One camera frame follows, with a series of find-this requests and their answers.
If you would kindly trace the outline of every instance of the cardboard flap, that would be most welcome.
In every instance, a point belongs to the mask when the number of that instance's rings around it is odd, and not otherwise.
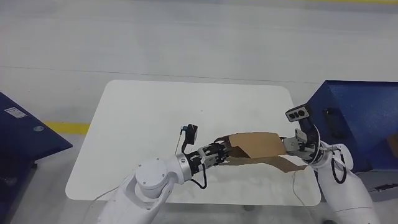
[[[387,138],[387,142],[390,145],[394,157],[398,157],[398,133],[394,133],[393,135],[389,136]]]
[[[276,133],[237,133],[229,135],[229,142],[252,159],[286,154],[285,146]]]
[[[285,146],[276,133],[237,133],[223,137],[229,140],[232,150],[223,166],[240,166],[243,164],[269,164],[283,172],[304,170],[306,165],[298,166],[289,160],[279,157],[286,155]]]
[[[226,163],[220,164],[222,166],[241,166],[244,164],[269,164],[279,170],[287,173],[290,171],[304,170],[307,165],[298,166],[283,157],[263,157],[263,158],[230,158]]]

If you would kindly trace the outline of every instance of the black cable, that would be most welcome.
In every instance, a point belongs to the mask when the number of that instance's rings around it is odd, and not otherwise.
[[[205,189],[207,187],[206,167],[205,164],[201,164],[201,166],[203,168],[203,180],[205,181],[204,186],[200,185],[195,179],[191,179],[190,181],[194,182],[199,188]]]
[[[346,162],[344,161],[344,156],[342,154],[340,154],[340,158],[341,161],[344,163],[344,165],[346,164]],[[339,178],[337,178],[336,175],[336,170],[335,170],[335,158],[332,157],[331,158],[331,172],[333,173],[333,177],[335,178],[335,181],[338,184],[343,184],[346,181],[347,178],[347,169],[345,166],[343,166],[343,178],[341,180],[339,180]]]

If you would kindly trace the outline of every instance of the gray floor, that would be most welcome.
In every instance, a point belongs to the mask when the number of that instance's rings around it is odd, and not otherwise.
[[[43,121],[89,123],[107,82],[286,87],[295,105],[327,79],[398,79],[395,5],[289,0],[0,0],[0,91]],[[74,148],[39,161],[12,223],[80,223],[65,185]],[[377,203],[398,223],[397,200]],[[93,205],[94,223],[104,205]],[[333,217],[312,207],[320,222]],[[168,205],[156,223],[311,223],[303,207]]]

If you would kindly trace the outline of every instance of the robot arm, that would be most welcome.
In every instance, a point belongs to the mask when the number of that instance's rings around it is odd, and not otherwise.
[[[201,189],[206,188],[206,170],[224,162],[230,145],[226,141],[213,142],[186,154],[186,145],[195,142],[197,126],[190,124],[184,126],[182,131],[185,131],[182,153],[166,160],[155,158],[139,164],[108,200],[98,217],[98,224],[150,224],[171,194],[174,184],[191,180]],[[205,178],[204,186],[192,179],[201,171]],[[141,200],[136,194],[137,188],[145,197],[155,201]]]
[[[320,140],[305,105],[286,112],[290,122],[299,121],[302,130],[282,140],[287,153],[303,159],[318,172],[318,183],[341,224],[380,224],[373,201],[362,180],[351,172],[353,158],[344,144],[329,145]]]
[[[296,129],[294,137],[282,138],[287,153],[300,157],[318,172],[320,188],[341,224],[380,224],[366,187],[351,172],[353,159],[348,148],[343,144],[331,146],[322,142],[318,129],[308,118],[310,112],[305,105],[289,110],[286,116],[291,122],[299,121],[302,128]],[[217,139],[186,154],[186,145],[195,142],[197,126],[190,124],[182,131],[185,131],[182,153],[167,160],[156,158],[140,164],[108,200],[97,224],[150,224],[171,194],[174,184],[191,180],[201,189],[206,188],[206,170],[224,162],[231,145]],[[205,179],[203,186],[192,179],[201,171]],[[137,188],[145,197],[155,201],[141,200],[136,194]]]

